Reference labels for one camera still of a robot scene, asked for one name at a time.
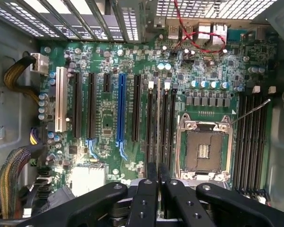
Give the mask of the silver chipset heatsink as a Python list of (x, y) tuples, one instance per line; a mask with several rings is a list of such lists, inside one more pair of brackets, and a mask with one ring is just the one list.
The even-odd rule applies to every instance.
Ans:
[(79, 196), (105, 185), (106, 169), (77, 166), (70, 175), (73, 194)]

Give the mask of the black RAM slot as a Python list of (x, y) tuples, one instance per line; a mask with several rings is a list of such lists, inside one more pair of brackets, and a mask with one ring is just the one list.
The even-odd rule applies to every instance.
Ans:
[(249, 113), (245, 117), (245, 140), (244, 140), (244, 171), (242, 175), (242, 189), (246, 190), (248, 186), (248, 174), (249, 174), (249, 156), (250, 156), (250, 140), (251, 140), (251, 132), (252, 132), (252, 122), (253, 122), (253, 114)]
[(235, 163), (233, 172), (233, 188), (235, 190), (240, 189), (240, 174), (241, 174), (241, 161), (242, 161), (242, 151), (241, 151), (241, 139), (244, 134), (244, 126), (242, 125), (242, 120), (239, 118), (245, 113), (245, 103), (246, 98), (243, 93), (239, 93), (239, 110), (237, 117), (237, 137), (236, 137), (236, 152), (235, 152)]
[(169, 119), (169, 170), (172, 169), (172, 153), (174, 141), (174, 119), (175, 119), (175, 102), (176, 102), (177, 89), (171, 91), (170, 101), (170, 119)]
[(270, 159), (270, 148), (271, 148), (271, 128), (272, 128), (272, 115), (273, 115), (273, 94), (268, 94), (267, 91), (262, 92), (262, 101), (270, 99), (270, 102), (265, 104), (264, 107), (260, 109), (260, 143), (259, 143), (259, 168), (258, 168), (258, 182), (257, 189), (265, 190), (267, 189), (267, 178), (269, 175), (269, 159)]
[(165, 161), (165, 145), (166, 145), (166, 125), (167, 125), (167, 111), (169, 99), (170, 82), (164, 82), (164, 92), (162, 101), (162, 137), (161, 137), (161, 162)]
[(259, 121), (259, 113), (255, 110), (252, 113), (252, 134), (251, 134), (251, 153), (250, 153), (250, 175), (248, 188), (252, 191), (255, 186), (255, 169), (256, 169), (256, 161), (257, 161), (257, 138), (258, 138), (258, 121)]
[(151, 132), (152, 132), (152, 104), (153, 104), (154, 81), (148, 82), (147, 114), (146, 114), (146, 136), (145, 136), (145, 163), (150, 160)]

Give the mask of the white PCI expansion slot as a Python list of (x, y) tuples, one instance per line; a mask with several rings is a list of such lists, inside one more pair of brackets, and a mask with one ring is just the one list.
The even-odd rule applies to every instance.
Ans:
[(55, 92), (55, 132), (67, 130), (67, 69), (56, 67), (56, 92)]

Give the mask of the short black expansion slot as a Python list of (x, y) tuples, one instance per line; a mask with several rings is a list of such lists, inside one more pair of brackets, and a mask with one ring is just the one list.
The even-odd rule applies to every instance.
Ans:
[(110, 89), (111, 89), (110, 74), (105, 73), (103, 75), (103, 92), (109, 93)]

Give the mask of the long black expansion slot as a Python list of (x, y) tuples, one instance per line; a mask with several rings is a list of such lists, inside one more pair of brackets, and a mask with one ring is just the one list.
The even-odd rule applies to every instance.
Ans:
[(94, 73), (89, 73), (88, 120), (87, 120), (87, 137), (89, 139), (93, 139), (96, 136), (96, 102), (97, 102), (97, 78)]
[(141, 75), (137, 74), (134, 76), (132, 142), (139, 140), (141, 90)]
[(76, 139), (81, 137), (81, 114), (82, 114), (82, 76), (76, 72), (73, 76), (73, 99), (72, 99), (72, 130)]

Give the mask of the white power connector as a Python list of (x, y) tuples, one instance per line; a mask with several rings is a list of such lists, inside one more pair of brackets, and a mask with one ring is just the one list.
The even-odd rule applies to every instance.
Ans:
[(30, 71), (37, 72), (42, 75), (48, 75), (49, 57), (40, 53), (31, 53), (30, 55), (35, 58), (35, 63), (30, 66)]

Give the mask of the grey metal PC case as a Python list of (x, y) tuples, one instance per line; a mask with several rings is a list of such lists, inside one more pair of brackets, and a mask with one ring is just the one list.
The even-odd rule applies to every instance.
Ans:
[[(30, 71), (36, 62), (30, 54), (42, 54), (44, 47), (54, 43), (148, 44), (158, 36), (167, 38), (170, 25), (180, 25), (190, 38), (193, 33), (188, 34), (185, 25), (198, 22), (226, 24), (227, 40), (232, 31), (252, 38), (273, 34), (278, 39), (266, 181), (270, 203), (264, 205), (284, 212), (284, 0), (0, 0), (0, 227), (17, 227), (79, 197), (68, 187), (54, 191), (46, 200), (36, 196), (38, 188), (50, 182), (39, 174), (37, 165), (47, 157), (38, 116), (41, 79), (48, 75)], [(222, 46), (200, 46), (190, 39), (191, 46), (201, 52), (221, 53), (227, 43), (219, 35), (208, 35), (221, 38)], [(40, 144), (30, 143), (31, 128), (38, 128)], [(212, 183), (204, 181), (193, 187), (171, 178), (182, 181), (192, 194), (199, 184)], [(141, 179), (126, 185), (127, 197), (97, 227), (126, 227), (130, 200)], [(185, 227), (174, 211), (165, 209), (159, 175), (157, 183), (155, 227)]]

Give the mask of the thin metal locking lever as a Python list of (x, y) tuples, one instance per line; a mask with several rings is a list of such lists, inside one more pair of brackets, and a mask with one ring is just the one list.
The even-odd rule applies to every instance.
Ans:
[(251, 109), (250, 111), (248, 111), (247, 113), (243, 114), (242, 116), (240, 116), (239, 118), (237, 118), (236, 120), (232, 121), (231, 124), (234, 124), (236, 122), (238, 122), (239, 120), (245, 118), (246, 116), (248, 116), (249, 114), (261, 109), (262, 107), (266, 106), (268, 103), (271, 102), (271, 99), (267, 99), (266, 101), (264, 101), (262, 104), (260, 104), (259, 106)]

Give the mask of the silver rear port block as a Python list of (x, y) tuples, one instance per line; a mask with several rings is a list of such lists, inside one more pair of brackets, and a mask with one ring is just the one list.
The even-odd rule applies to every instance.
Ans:
[(190, 39), (192, 39), (197, 45), (217, 47), (219, 49), (223, 43), (222, 39), (214, 35), (208, 35), (208, 33), (213, 33), (221, 36), (224, 42), (227, 43), (228, 27), (224, 23), (198, 22), (194, 25), (186, 24), (185, 29), (188, 34), (193, 33), (190, 38), (186, 37), (180, 25), (168, 26), (166, 40), (176, 43), (182, 41), (184, 44), (191, 44)]

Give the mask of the blue expansion slot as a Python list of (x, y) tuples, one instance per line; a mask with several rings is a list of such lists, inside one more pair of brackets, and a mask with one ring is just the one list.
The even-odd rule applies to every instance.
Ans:
[(119, 73), (118, 99), (117, 99), (116, 146), (119, 148), (120, 156), (124, 160), (127, 161), (128, 157), (124, 150), (125, 106), (126, 106), (126, 74)]

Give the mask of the green PC motherboard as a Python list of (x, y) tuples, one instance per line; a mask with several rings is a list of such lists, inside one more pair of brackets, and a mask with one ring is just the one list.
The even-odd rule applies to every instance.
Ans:
[[(164, 82), (170, 82), (165, 161), (169, 169), (169, 119), (172, 89), (177, 89), (174, 119), (174, 141), (171, 177), (174, 176), (177, 116), (188, 113), (194, 120), (219, 121), (228, 115), (231, 122), (238, 117), (239, 93), (246, 98), (245, 113), (263, 103), (262, 92), (275, 94), (275, 60), (278, 39), (273, 34), (264, 38), (252, 38), (241, 31), (232, 31), (221, 53), (201, 52), (191, 46), (168, 41), (158, 36), (148, 44), (98, 44), (68, 43), (46, 46), (42, 55), (49, 57), (49, 75), (41, 79), (39, 95), (40, 138), (47, 144), (47, 157), (37, 161), (38, 172), (50, 182), (38, 188), (37, 198), (46, 200), (54, 191), (68, 187), (72, 193), (70, 175), (77, 166), (106, 169), (106, 183), (121, 182), (130, 185), (133, 180), (145, 178), (148, 163), (161, 162), (162, 101)], [(67, 69), (67, 130), (55, 132), (56, 67)], [(72, 130), (73, 76), (82, 76), (81, 137), (74, 138)], [(87, 137), (89, 73), (97, 78), (96, 136)], [(111, 89), (103, 92), (103, 75), (110, 74)], [(119, 73), (126, 74), (126, 106), (124, 160), (116, 146), (117, 99)], [(134, 76), (141, 75), (141, 104), (139, 140), (132, 142)], [(154, 81), (152, 104), (152, 132), (150, 160), (145, 163), (145, 136), (148, 82)], [(244, 134), (241, 139), (240, 189), (246, 197), (269, 204), (269, 194), (257, 189), (260, 143), (260, 109), (257, 138), (257, 161), (254, 190), (242, 189), (244, 169)], [(236, 152), (237, 123), (232, 124), (233, 142), (231, 177), (226, 182), (216, 182), (227, 189), (233, 188), (233, 172)], [(183, 180), (195, 187), (203, 180)]]

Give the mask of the silver CPU socket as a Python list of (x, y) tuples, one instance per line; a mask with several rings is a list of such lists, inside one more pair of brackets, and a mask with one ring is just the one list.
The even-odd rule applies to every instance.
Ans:
[(177, 116), (174, 176), (182, 180), (226, 182), (231, 177), (231, 119), (194, 120)]

